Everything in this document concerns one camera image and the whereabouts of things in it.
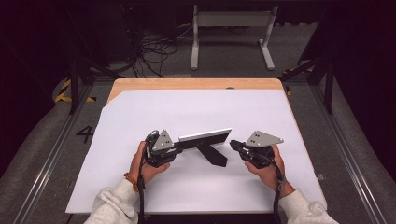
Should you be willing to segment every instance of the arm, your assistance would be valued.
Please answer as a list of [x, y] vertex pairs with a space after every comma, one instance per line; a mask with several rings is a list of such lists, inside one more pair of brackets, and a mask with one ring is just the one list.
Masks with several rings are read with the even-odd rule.
[[[275, 155], [276, 165], [280, 172], [285, 174], [285, 164], [280, 157], [277, 146], [272, 146]], [[257, 169], [253, 164], [246, 161], [248, 170], [257, 175], [262, 183], [273, 191], [277, 188], [276, 169], [270, 165], [268, 167]], [[337, 223], [326, 212], [321, 203], [309, 202], [299, 189], [294, 187], [286, 180], [283, 189], [280, 192], [280, 206], [285, 210], [288, 217], [288, 223]]]
[[[145, 142], [140, 142], [139, 148], [131, 162], [129, 175], [137, 180], [139, 165]], [[147, 184], [156, 174], [162, 173], [169, 167], [166, 163], [158, 168], [144, 164], [142, 176]], [[134, 210], [134, 203], [139, 198], [139, 193], [134, 191], [134, 185], [122, 179], [115, 189], [102, 189], [96, 196], [90, 217], [85, 223], [137, 223], [138, 216]]]

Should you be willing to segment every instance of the white sleeve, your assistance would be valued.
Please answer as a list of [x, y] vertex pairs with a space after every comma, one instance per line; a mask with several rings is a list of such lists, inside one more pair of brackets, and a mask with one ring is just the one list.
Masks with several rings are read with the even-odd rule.
[[327, 214], [321, 203], [309, 202], [299, 189], [280, 199], [279, 205], [286, 212], [288, 224], [338, 223]]
[[93, 202], [90, 217], [85, 221], [90, 223], [137, 223], [138, 215], [134, 203], [139, 194], [134, 192], [133, 185], [122, 179], [115, 189], [102, 189]]

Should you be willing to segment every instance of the wrist strap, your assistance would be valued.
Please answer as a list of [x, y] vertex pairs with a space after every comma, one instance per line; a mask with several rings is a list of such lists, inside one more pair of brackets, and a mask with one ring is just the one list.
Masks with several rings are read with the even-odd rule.
[[131, 182], [132, 185], [134, 186], [134, 192], [138, 193], [139, 188], [137, 187], [136, 181], [129, 175], [129, 173], [125, 173], [124, 176], [125, 176], [125, 179], [127, 179], [129, 182]]

